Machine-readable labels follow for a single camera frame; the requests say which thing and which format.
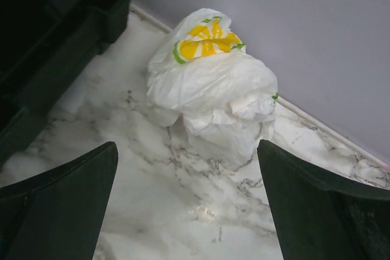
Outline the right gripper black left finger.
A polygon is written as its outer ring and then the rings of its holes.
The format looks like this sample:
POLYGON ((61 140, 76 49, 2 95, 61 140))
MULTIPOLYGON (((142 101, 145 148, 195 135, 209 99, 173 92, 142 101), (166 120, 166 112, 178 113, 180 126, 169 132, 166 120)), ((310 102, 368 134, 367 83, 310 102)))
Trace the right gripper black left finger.
POLYGON ((106 142, 1 188, 1 259, 92 259, 117 165, 106 142))

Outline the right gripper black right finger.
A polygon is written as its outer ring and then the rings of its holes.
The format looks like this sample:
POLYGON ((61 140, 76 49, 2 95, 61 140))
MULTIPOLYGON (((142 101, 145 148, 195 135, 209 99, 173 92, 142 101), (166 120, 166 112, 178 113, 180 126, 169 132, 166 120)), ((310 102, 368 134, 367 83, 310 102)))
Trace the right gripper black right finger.
POLYGON ((257 149, 284 259, 389 259, 389 191, 302 160, 266 140, 257 149))

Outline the white plastic bag lemon print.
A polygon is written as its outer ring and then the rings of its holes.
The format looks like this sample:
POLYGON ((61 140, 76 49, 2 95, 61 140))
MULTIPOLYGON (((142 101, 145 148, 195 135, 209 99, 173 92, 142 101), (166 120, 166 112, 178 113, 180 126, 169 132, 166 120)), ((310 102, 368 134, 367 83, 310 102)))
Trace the white plastic bag lemon print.
POLYGON ((278 83, 231 22, 206 8, 185 17, 149 61, 147 102, 161 125, 182 120, 200 156, 235 169, 272 137, 278 83))

